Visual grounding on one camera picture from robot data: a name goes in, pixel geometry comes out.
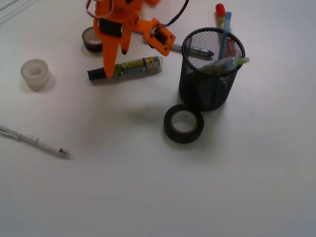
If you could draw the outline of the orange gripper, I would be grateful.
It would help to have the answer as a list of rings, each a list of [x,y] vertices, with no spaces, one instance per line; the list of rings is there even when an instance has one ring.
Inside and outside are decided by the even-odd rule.
[[[114,75],[119,46],[122,54],[129,50],[132,32],[143,34],[140,15],[143,0],[97,0],[93,12],[96,37],[102,40],[103,66],[107,78]]]

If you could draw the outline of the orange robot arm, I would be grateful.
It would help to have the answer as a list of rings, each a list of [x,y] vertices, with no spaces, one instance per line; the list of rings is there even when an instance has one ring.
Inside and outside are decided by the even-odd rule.
[[[106,77],[115,72],[118,49],[126,55],[129,50],[131,34],[144,34],[149,30],[150,21],[140,16],[143,3],[156,6],[158,0],[97,0],[93,27],[96,37],[102,42],[103,68]]]

